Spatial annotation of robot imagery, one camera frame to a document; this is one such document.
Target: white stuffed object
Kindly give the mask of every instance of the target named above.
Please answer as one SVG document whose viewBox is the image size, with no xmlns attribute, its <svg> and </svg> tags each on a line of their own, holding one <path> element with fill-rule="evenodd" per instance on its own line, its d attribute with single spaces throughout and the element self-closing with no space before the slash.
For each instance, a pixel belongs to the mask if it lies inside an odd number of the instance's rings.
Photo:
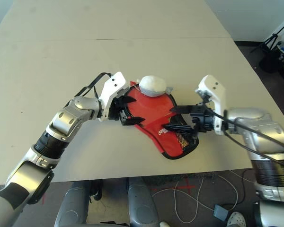
<svg viewBox="0 0 284 227">
<path fill-rule="evenodd" d="M 139 83 L 140 90 L 149 97 L 163 95 L 166 91 L 166 83 L 162 78 L 156 76 L 143 77 Z"/>
</svg>

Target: red tape mark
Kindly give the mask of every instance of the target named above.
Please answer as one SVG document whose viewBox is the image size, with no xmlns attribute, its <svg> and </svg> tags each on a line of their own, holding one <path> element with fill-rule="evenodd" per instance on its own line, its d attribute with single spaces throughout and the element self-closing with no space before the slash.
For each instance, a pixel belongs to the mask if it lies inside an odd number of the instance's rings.
<svg viewBox="0 0 284 227">
<path fill-rule="evenodd" d="M 186 185 L 189 187 L 188 177 L 185 177 L 184 179 L 185 179 Z"/>
<path fill-rule="evenodd" d="M 42 196 L 42 205 L 44 205 L 44 201 L 45 201 L 45 193 L 44 193 L 44 195 Z"/>
</svg>

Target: white table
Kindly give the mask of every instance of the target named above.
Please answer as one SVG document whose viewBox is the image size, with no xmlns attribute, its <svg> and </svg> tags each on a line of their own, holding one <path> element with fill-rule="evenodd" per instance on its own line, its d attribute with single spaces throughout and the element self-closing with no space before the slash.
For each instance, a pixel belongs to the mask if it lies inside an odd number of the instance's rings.
<svg viewBox="0 0 284 227">
<path fill-rule="evenodd" d="M 281 111 L 203 1 L 15 1 L 0 25 L 0 183 L 63 105 L 103 71 L 126 79 L 156 75 L 179 105 L 213 74 L 229 107 Z M 168 160 L 133 126 L 83 125 L 54 170 L 54 181 L 164 175 L 250 167 L 247 152 L 213 132 L 191 154 Z"/>
</svg>

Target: shoe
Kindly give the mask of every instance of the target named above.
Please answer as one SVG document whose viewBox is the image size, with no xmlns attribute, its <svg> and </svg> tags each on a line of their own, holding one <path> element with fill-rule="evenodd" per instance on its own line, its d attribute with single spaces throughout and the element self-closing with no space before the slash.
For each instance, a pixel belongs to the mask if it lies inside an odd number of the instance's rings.
<svg viewBox="0 0 284 227">
<path fill-rule="evenodd" d="M 245 218 L 239 212 L 233 212 L 227 221 L 227 227 L 246 227 Z"/>
</svg>

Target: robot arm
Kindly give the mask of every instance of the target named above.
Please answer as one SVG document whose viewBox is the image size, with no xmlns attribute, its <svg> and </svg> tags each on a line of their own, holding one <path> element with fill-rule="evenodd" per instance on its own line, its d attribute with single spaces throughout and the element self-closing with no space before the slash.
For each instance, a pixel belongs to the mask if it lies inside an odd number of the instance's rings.
<svg viewBox="0 0 284 227">
<path fill-rule="evenodd" d="M 228 130 L 230 134 L 243 136 L 256 174 L 256 194 L 261 199 L 254 207 L 257 226 L 284 227 L 284 130 L 264 110 L 231 108 L 227 111 L 225 88 L 212 75 L 202 79 L 196 92 L 203 99 L 202 103 L 177 106 L 172 110 L 179 114 L 190 114 L 195 131 L 214 130 L 218 135 L 230 137 Z M 206 106 L 209 101 L 214 102 L 214 111 Z M 269 137 L 263 138 L 256 132 Z"/>
<path fill-rule="evenodd" d="M 76 96 L 55 115 L 0 190 L 0 227 L 12 226 L 26 204 L 41 199 L 54 176 L 52 170 L 82 124 L 108 119 L 112 100 L 126 88 L 126 80 L 117 72 L 105 82 L 99 99 Z"/>
</svg>

